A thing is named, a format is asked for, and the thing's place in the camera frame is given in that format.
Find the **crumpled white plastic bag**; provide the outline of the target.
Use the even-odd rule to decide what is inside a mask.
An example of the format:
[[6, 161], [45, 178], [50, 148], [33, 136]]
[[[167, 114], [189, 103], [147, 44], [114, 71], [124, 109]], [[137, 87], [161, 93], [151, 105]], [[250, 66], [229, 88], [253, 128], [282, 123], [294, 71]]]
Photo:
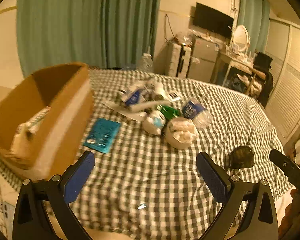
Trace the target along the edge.
[[177, 117], [171, 119], [165, 129], [165, 139], [178, 150], [184, 150], [198, 138], [199, 133], [192, 120]]

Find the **white suitcase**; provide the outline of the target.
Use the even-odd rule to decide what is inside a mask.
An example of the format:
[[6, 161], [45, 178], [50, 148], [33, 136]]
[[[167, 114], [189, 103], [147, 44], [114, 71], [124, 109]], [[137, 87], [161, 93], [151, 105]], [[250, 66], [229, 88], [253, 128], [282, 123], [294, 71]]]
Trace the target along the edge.
[[165, 75], [185, 79], [190, 65], [192, 49], [189, 46], [168, 42]]

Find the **white tissue pack Vinda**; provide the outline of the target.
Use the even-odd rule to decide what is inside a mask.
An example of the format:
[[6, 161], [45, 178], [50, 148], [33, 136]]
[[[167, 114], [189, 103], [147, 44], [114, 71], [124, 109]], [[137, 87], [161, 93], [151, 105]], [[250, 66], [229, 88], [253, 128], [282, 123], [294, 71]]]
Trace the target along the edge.
[[152, 135], [161, 135], [162, 129], [166, 124], [165, 116], [158, 110], [152, 111], [142, 122], [144, 131]]

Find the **white dressing table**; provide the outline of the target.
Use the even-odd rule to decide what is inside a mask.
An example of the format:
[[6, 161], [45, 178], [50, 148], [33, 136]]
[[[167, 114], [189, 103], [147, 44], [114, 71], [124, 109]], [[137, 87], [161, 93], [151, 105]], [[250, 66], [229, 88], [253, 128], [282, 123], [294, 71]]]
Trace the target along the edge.
[[215, 61], [215, 65], [214, 65], [214, 69], [212, 71], [212, 75], [211, 75], [211, 79], [210, 82], [213, 84], [217, 83], [217, 76], [218, 73], [220, 71], [220, 69], [227, 64], [228, 67], [226, 69], [225, 75], [223, 77], [223, 82], [222, 82], [222, 86], [225, 86], [225, 82], [229, 76], [230, 70], [231, 68], [235, 68], [237, 70], [240, 70], [246, 74], [252, 74], [252, 80], [249, 83], [248, 88], [245, 91], [245, 95], [249, 95], [250, 90], [252, 88], [253, 82], [256, 79], [257, 75], [256, 75], [256, 70], [254, 70], [254, 68], [252, 66], [250, 66], [249, 64], [243, 63], [241, 61], [239, 61], [238, 59], [230, 56], [229, 54], [227, 54], [224, 51], [219, 51], [216, 61]]

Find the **white toothpaste tube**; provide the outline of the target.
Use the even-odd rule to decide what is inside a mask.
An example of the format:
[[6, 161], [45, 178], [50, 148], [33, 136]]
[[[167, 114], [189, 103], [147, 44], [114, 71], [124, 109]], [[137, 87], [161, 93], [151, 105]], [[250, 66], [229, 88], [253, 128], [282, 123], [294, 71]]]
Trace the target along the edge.
[[138, 104], [134, 104], [134, 105], [130, 105], [128, 106], [128, 109], [133, 112], [140, 112], [140, 111], [144, 111], [146, 109], [150, 109], [153, 108], [157, 105], [171, 105], [171, 102], [168, 100], [158, 100], [158, 101], [147, 101], [147, 102], [143, 102], [143, 103], [138, 103]]

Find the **grey mini fridge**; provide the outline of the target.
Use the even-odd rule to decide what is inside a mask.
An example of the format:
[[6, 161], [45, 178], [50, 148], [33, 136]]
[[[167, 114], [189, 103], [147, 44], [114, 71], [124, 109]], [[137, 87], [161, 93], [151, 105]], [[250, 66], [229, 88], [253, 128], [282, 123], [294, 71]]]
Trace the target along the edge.
[[215, 68], [219, 44], [195, 37], [187, 78], [209, 83]]

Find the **black round cap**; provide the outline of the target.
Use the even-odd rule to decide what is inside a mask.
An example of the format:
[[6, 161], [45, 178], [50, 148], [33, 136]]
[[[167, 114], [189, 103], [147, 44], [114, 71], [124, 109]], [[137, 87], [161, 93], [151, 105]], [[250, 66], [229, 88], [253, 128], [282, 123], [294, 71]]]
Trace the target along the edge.
[[231, 169], [251, 168], [254, 165], [254, 152], [249, 146], [238, 146], [229, 154]]

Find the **large water jug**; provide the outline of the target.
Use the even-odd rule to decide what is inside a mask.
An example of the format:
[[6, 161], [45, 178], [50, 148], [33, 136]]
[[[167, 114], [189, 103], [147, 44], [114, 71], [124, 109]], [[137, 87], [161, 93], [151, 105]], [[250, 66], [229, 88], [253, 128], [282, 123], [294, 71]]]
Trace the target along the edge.
[[143, 53], [142, 57], [136, 65], [136, 70], [152, 73], [153, 69], [154, 68], [151, 54]]

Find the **brown cardboard box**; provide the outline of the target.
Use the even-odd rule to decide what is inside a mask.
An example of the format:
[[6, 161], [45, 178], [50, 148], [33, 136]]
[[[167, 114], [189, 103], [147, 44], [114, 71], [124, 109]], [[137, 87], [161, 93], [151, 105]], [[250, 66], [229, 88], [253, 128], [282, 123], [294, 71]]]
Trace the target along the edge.
[[[93, 90], [85, 63], [36, 71], [0, 102], [0, 160], [19, 178], [49, 180], [75, 162], [93, 113]], [[10, 154], [17, 127], [50, 106], [25, 155]]]

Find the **white medicine box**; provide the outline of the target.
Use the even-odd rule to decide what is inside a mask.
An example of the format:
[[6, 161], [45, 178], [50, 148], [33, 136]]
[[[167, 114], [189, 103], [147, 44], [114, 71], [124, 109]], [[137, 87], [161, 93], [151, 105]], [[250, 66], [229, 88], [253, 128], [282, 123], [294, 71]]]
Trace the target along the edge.
[[25, 155], [30, 151], [30, 143], [34, 135], [38, 132], [43, 120], [51, 107], [46, 106], [34, 116], [29, 118], [25, 123], [20, 124], [14, 134], [10, 154]]

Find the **small white card packet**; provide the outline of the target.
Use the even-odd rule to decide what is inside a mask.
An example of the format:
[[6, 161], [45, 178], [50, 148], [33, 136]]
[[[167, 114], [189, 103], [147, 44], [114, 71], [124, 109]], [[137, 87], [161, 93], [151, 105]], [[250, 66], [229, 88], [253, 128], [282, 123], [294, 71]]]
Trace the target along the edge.
[[181, 94], [176, 90], [172, 90], [172, 91], [166, 92], [166, 98], [170, 102], [176, 102], [176, 101], [181, 100]]

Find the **black wall television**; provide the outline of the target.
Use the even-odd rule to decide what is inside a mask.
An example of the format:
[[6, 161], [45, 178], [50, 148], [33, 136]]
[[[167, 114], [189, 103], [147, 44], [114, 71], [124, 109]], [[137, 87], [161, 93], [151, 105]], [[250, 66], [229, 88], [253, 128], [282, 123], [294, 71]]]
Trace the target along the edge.
[[230, 39], [234, 19], [216, 9], [196, 3], [192, 24]]

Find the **clear plastic water bottle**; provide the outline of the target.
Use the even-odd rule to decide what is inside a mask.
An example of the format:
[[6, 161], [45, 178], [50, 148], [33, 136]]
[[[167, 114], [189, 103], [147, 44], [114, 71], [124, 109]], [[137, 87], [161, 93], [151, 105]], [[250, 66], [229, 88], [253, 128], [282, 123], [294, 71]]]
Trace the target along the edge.
[[182, 108], [182, 113], [198, 129], [204, 129], [212, 122], [212, 115], [197, 99], [188, 100]]

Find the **green plastic wrapper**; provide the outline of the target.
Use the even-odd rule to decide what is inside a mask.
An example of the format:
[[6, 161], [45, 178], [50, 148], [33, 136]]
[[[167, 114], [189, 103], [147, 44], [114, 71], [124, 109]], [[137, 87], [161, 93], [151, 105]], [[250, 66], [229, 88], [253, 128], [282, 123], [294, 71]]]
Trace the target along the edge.
[[171, 106], [157, 105], [157, 110], [160, 111], [168, 121], [181, 116], [180, 111]]

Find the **green curtain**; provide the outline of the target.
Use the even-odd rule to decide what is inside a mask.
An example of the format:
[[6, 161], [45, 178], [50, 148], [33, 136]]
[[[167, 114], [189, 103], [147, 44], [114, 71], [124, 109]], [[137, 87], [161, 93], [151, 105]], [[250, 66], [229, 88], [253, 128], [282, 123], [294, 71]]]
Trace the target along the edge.
[[264, 52], [269, 28], [268, 0], [240, 0], [238, 25], [244, 25], [250, 37], [249, 52]]
[[160, 0], [17, 0], [24, 76], [57, 64], [134, 68], [155, 47]]

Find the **black chair with clothes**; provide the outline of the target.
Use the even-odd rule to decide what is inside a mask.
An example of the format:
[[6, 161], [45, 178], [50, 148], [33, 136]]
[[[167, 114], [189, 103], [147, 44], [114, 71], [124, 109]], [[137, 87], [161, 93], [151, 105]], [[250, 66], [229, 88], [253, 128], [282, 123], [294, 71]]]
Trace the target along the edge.
[[263, 107], [266, 107], [273, 90], [273, 75], [270, 72], [272, 60], [271, 57], [260, 51], [254, 59], [254, 70], [256, 70], [258, 78], [262, 80], [262, 90], [258, 96], [258, 101]]

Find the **white louvered wardrobe door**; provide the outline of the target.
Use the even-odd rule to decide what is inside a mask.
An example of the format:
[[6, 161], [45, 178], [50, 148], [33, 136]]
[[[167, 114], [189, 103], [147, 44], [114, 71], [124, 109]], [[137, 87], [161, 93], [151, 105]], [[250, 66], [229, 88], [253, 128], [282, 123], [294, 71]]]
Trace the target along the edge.
[[266, 113], [286, 144], [300, 132], [300, 26], [271, 19], [264, 52], [274, 83]]

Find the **teal wipes packet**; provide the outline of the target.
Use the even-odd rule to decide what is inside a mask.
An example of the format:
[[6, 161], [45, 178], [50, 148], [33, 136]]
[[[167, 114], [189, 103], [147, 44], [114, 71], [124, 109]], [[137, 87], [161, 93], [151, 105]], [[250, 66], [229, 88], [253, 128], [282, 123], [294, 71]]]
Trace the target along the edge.
[[83, 145], [92, 150], [107, 154], [119, 129], [119, 122], [98, 118]]

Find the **white oval vanity mirror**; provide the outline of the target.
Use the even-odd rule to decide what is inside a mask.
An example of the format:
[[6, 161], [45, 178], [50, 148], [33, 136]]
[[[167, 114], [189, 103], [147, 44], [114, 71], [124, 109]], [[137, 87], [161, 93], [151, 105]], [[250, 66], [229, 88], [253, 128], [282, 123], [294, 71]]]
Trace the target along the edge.
[[250, 44], [250, 36], [244, 25], [238, 25], [231, 37], [231, 47], [238, 53], [246, 53]]

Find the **silver foil pouch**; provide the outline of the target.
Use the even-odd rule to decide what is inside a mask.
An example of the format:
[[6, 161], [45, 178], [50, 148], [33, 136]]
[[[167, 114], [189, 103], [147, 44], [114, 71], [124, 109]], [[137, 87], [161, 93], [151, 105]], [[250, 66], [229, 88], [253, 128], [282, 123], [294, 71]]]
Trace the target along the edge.
[[150, 99], [154, 89], [154, 83], [150, 80], [138, 80], [128, 87], [120, 89], [118, 95], [121, 102], [126, 106], [143, 103]]

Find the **clear plastic sheet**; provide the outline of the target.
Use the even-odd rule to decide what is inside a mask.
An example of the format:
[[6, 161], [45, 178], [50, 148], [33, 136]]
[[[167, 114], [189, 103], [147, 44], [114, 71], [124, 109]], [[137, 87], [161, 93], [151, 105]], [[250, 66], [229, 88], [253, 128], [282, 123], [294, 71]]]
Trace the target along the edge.
[[116, 103], [109, 101], [109, 100], [103, 100], [102, 103], [105, 106], [107, 106], [108, 108], [110, 108], [111, 110], [125, 116], [126, 118], [128, 118], [130, 120], [142, 122], [147, 116], [146, 112], [140, 111], [137, 113], [133, 113], [130, 110], [126, 109], [125, 107], [117, 105]]

